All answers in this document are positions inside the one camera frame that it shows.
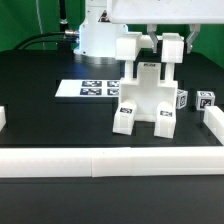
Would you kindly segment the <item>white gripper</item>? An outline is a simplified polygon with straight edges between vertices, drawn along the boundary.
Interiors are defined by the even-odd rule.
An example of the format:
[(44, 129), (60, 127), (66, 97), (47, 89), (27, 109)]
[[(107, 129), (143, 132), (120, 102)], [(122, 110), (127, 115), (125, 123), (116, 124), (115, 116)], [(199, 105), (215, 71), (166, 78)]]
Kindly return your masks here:
[(148, 24), (147, 34), (157, 52), (156, 24), (190, 24), (186, 52), (200, 32), (200, 24), (224, 24), (224, 0), (107, 0), (112, 23)]

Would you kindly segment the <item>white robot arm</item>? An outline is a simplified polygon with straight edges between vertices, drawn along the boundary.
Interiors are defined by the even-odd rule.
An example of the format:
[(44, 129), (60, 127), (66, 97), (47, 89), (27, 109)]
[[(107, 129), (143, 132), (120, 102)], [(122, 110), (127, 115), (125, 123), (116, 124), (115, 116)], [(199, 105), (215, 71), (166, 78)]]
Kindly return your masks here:
[(74, 53), (133, 63), (142, 48), (180, 63), (203, 24), (224, 24), (224, 0), (85, 0)]

